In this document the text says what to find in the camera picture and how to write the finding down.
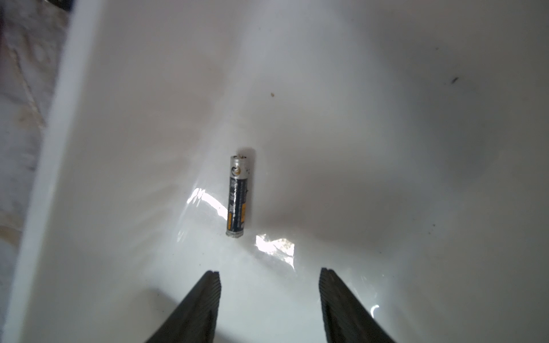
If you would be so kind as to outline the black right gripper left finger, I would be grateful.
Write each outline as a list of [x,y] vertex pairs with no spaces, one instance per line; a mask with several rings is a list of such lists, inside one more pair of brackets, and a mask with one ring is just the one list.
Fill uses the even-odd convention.
[[220,273],[204,273],[147,343],[212,343],[221,292]]

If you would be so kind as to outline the black silver battery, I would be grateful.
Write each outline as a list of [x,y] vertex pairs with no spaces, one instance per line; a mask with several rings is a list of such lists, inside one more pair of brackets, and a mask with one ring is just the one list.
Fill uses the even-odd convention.
[[239,238],[244,234],[249,176],[247,157],[241,154],[232,156],[226,231],[226,235],[231,238]]

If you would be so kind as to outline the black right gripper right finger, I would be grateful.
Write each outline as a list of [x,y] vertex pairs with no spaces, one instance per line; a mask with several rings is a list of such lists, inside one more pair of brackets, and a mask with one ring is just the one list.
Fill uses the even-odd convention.
[[328,342],[394,343],[334,270],[321,269],[319,291]]

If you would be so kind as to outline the white plastic storage box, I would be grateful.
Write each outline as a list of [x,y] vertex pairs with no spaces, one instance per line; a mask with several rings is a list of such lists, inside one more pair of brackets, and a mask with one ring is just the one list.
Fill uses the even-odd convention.
[[36,171],[5,342],[548,341],[547,1],[76,1]]

